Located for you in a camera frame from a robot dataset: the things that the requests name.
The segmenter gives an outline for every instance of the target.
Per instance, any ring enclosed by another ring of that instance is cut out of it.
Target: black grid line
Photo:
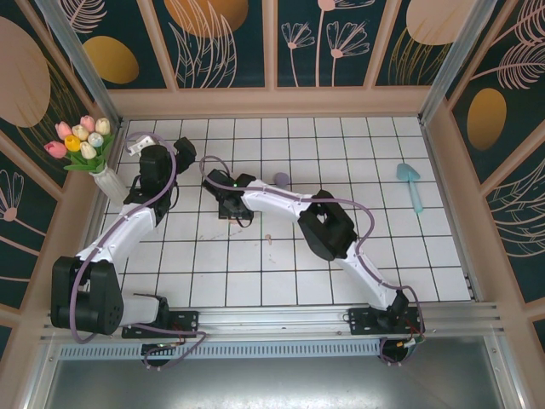
[[[397,135],[398,129],[395,126],[395,121],[393,121],[393,128],[395,129],[395,133]],[[405,163],[405,158],[403,156],[403,151],[401,149],[401,143],[399,142],[399,138],[398,138],[397,141],[398,141],[398,145],[399,145],[399,151],[401,152],[401,159],[403,160],[403,163]],[[432,261],[429,258],[429,251],[427,250],[427,244],[426,244],[426,240],[425,240],[425,237],[424,237],[424,231],[422,230],[422,224],[420,223],[420,217],[418,217],[418,215],[416,215],[416,219],[418,220],[418,227],[420,228],[420,233],[422,234],[422,242],[424,243],[424,249],[426,250],[427,263],[429,264],[429,271],[430,271],[430,273],[432,275],[433,287],[435,287],[435,294],[437,294],[437,300],[440,301],[439,290],[437,289],[437,282],[435,281],[435,274],[433,274]]]

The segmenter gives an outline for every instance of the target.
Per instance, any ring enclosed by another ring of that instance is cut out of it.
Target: flower bouquet
[[[86,115],[78,125],[70,127],[66,122],[61,122],[55,128],[62,142],[51,141],[44,146],[45,150],[54,158],[70,159],[71,164],[65,166],[65,170],[89,172],[102,192],[115,205],[122,206],[129,190],[107,166],[114,139],[110,121],[100,118],[95,122]]]

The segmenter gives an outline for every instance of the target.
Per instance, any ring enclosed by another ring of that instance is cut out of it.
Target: purple cable
[[[352,200],[347,200],[347,199],[337,199],[337,198],[334,198],[334,199],[311,199],[311,198],[299,199],[296,196],[294,196],[293,194],[290,194],[290,193],[287,193],[287,192],[279,192],[277,190],[272,190],[272,189],[269,189],[267,187],[263,188],[263,187],[231,187],[231,186],[224,186],[224,185],[221,185],[220,183],[216,183],[215,181],[208,178],[208,176],[204,172],[204,165],[206,163],[206,159],[213,159],[216,162],[219,162],[220,164],[223,165],[223,167],[225,168],[227,174],[230,175],[227,164],[221,158],[218,158],[217,156],[213,156],[213,155],[204,156],[199,161],[199,169],[201,171],[201,174],[203,175],[203,178],[208,183],[210,183],[212,186],[218,187],[220,189],[232,190],[234,192],[265,192],[265,193],[275,194],[275,195],[280,196],[282,198],[293,199],[295,201],[301,201],[302,203],[340,203],[340,204],[345,204],[345,205],[351,205],[351,206],[354,206],[354,207],[357,207],[357,208],[363,210],[367,214],[367,216],[369,216],[369,218],[370,218],[370,227],[369,227],[369,230],[367,230],[367,232],[361,237],[359,242],[356,244],[356,249],[355,250],[356,250],[357,258],[358,258],[360,264],[362,265],[362,267],[365,269],[365,271],[379,285],[382,285],[382,286],[384,286],[386,288],[389,288],[391,290],[401,290],[401,291],[409,290],[412,293],[413,297],[415,298],[416,308],[418,310],[418,316],[420,317],[420,332],[424,332],[424,319],[422,318],[422,309],[421,309],[420,302],[418,301],[418,297],[416,296],[416,293],[415,293],[414,289],[410,285],[390,285],[388,283],[385,283],[383,280],[379,279],[375,275],[375,273],[373,273],[371,271],[371,269],[369,267],[367,267],[367,264],[365,264],[364,259],[360,255],[361,246],[369,238],[369,236],[373,232],[373,229],[375,228],[375,218],[373,217],[373,214],[370,212],[369,209],[367,209],[365,206],[363,206],[360,203],[354,202]],[[387,362],[387,360],[390,360],[390,358],[388,358],[386,355],[382,354],[382,348],[384,347],[384,343],[381,342],[381,348],[380,348],[380,354],[381,355],[380,355],[380,358],[384,362]]]
[[[155,138],[158,141],[161,141],[165,145],[165,147],[168,149],[168,151],[170,153],[170,159],[172,160],[172,172],[170,173],[169,181],[167,182],[167,184],[165,185],[163,190],[157,194],[157,196],[149,199],[144,204],[136,206],[133,210],[129,211],[125,215],[125,217],[121,217],[119,220],[117,220],[115,223],[113,223],[110,226],[110,228],[108,228],[108,231],[104,234],[104,237],[97,243],[96,247],[90,252],[90,254],[87,256],[87,258],[83,262],[82,266],[77,271],[77,275],[76,275],[76,278],[74,279],[74,284],[73,284],[73,287],[72,287],[72,294],[70,296],[70,332],[72,333],[72,336],[73,336],[74,340],[77,343],[88,343],[91,339],[93,339],[96,336],[96,334],[91,334],[87,338],[83,339],[77,334],[77,329],[76,329],[77,290],[78,290],[79,284],[81,283],[81,280],[82,280],[82,277],[83,277],[83,273],[85,272],[85,269],[87,268],[87,266],[89,265],[91,260],[93,260],[93,257],[95,257],[98,254],[98,252],[100,251],[102,246],[110,238],[110,236],[113,234],[113,232],[117,228],[119,228],[119,226],[121,226],[126,220],[128,220],[127,219],[128,217],[131,217],[137,211],[140,211],[141,209],[143,209],[143,208],[147,207],[148,205],[151,205],[152,203],[159,200],[165,193],[167,193],[169,191],[170,187],[174,183],[174,179],[176,178],[176,159],[175,159],[174,150],[172,149],[172,147],[170,145],[168,145],[166,143],[166,141],[161,136],[150,133],[150,132],[135,132],[134,134],[127,135],[127,137],[125,138],[124,145],[126,146],[127,142],[130,141],[131,139],[134,139],[134,138],[136,138],[138,136],[143,136],[143,135],[149,135],[152,138]],[[159,331],[156,328],[154,328],[153,331],[162,332],[162,331]]]

